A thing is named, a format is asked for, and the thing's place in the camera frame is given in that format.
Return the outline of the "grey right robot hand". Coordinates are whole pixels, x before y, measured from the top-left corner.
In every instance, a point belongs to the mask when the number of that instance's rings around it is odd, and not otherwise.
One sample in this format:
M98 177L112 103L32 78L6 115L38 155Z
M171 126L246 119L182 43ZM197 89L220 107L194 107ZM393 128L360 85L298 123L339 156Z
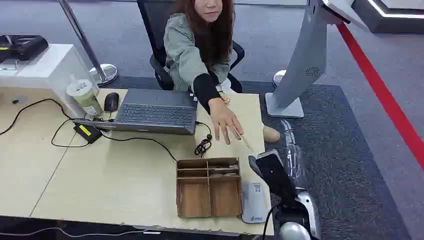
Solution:
M293 207L297 192L283 165L279 152L271 149L248 156L249 167L268 185L271 193L281 199L281 205Z

